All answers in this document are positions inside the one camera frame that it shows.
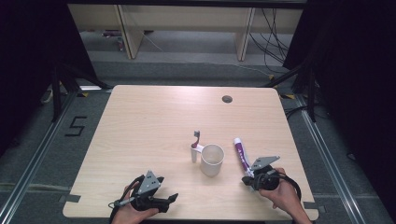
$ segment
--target person's arm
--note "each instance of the person's arm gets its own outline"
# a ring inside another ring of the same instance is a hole
[[[124,200],[129,199],[130,195],[131,190],[129,190],[128,193],[125,195]],[[137,211],[132,207],[130,203],[127,203],[123,207],[120,207],[119,211],[114,216],[111,224],[138,224],[144,219],[154,216],[158,212],[158,208],[150,208],[145,211]]]
[[[286,174],[282,168],[276,168],[281,174]],[[274,190],[259,189],[261,196],[271,200],[273,208],[280,208],[287,212],[298,224],[312,223],[308,215],[301,206],[300,200],[294,187],[286,180],[279,179],[279,186]]]

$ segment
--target black tape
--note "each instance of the black tape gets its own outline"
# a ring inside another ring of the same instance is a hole
[[[279,97],[284,100],[294,100],[295,96],[293,94],[279,94]]]
[[[303,205],[304,205],[305,209],[318,209],[318,206],[316,203],[303,202]]]
[[[323,206],[318,206],[318,211],[320,213],[327,213],[327,209],[326,209],[326,207],[324,205]]]
[[[75,122],[76,122],[77,119],[86,119],[86,118],[87,118],[86,116],[75,116],[73,118],[73,121],[70,124],[69,128],[71,128],[71,129],[72,128],[73,129],[79,129],[79,132],[78,133],[67,133],[64,136],[66,136],[66,137],[80,137],[81,133],[82,133],[82,130],[84,130],[85,126],[83,126],[83,125],[75,125]]]
[[[65,203],[65,202],[70,202],[70,203],[78,203],[79,199],[81,198],[80,195],[62,195],[62,197],[59,199],[60,203]]]

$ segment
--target purple tube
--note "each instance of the purple tube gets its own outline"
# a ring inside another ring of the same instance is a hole
[[[254,177],[253,172],[250,170],[250,166],[248,164],[248,160],[247,160],[247,153],[244,149],[244,147],[242,146],[242,141],[240,138],[235,138],[233,140],[233,144],[235,145],[235,149],[236,152],[238,153],[239,159],[242,162],[242,167],[244,168],[245,171],[245,175]]]

